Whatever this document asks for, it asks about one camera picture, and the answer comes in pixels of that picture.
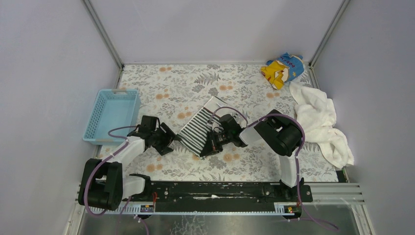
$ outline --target blue plastic basket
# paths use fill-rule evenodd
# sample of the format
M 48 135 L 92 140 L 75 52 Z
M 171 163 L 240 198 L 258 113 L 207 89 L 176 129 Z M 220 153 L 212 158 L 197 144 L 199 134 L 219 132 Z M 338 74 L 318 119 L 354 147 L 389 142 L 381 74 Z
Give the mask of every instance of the blue plastic basket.
M 122 126 L 133 126 L 137 122 L 140 98 L 137 90 L 100 90 L 88 122 L 84 137 L 92 144 L 119 145 L 124 140 L 112 138 L 108 131 Z M 127 136 L 133 128 L 114 131 L 114 135 Z

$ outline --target white towel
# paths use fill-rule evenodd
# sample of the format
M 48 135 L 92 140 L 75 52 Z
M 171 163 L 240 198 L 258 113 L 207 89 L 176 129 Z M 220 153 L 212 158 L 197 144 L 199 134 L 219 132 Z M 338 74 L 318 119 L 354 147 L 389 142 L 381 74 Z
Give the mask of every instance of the white towel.
M 336 111 L 332 99 L 319 89 L 291 82 L 290 92 L 298 105 L 294 107 L 297 121 L 305 132 L 305 141 L 317 143 L 324 158 L 337 168 L 354 164 L 354 156 L 347 138 L 336 124 Z

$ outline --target black and white striped towel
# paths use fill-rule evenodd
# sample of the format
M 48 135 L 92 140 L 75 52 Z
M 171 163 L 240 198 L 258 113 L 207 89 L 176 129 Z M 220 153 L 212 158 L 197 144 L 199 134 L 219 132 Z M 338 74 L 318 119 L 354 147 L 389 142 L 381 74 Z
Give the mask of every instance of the black and white striped towel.
M 201 159 L 205 158 L 200 157 L 200 153 L 205 146 L 208 131 L 211 130 L 211 127 L 206 126 L 206 123 L 212 113 L 222 106 L 228 106 L 228 104 L 217 97 L 212 97 L 177 134 L 178 141 Z M 229 109 L 221 109 L 212 121 L 219 124 L 219 117 L 229 113 L 231 113 Z

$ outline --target table surface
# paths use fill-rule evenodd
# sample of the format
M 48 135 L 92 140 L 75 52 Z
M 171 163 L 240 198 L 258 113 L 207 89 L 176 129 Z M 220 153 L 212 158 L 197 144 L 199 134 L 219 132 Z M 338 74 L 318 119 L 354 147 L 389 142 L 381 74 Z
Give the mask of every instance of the table surface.
M 141 99 L 138 115 L 157 116 L 175 133 L 212 97 L 217 96 L 241 111 L 251 123 L 277 109 L 294 116 L 294 105 L 286 84 L 272 89 L 261 75 L 261 65 L 126 65 L 119 88 L 137 89 Z M 311 86 L 309 77 L 295 82 Z M 200 160 L 177 141 L 172 153 L 160 156 L 153 148 L 136 157 L 127 173 L 140 173 L 152 180 L 167 181 L 279 181 L 279 158 L 264 142 L 224 151 Z M 100 157 L 116 146 L 102 146 Z M 315 143 L 301 150 L 300 168 L 306 182 L 338 182 L 335 168 Z

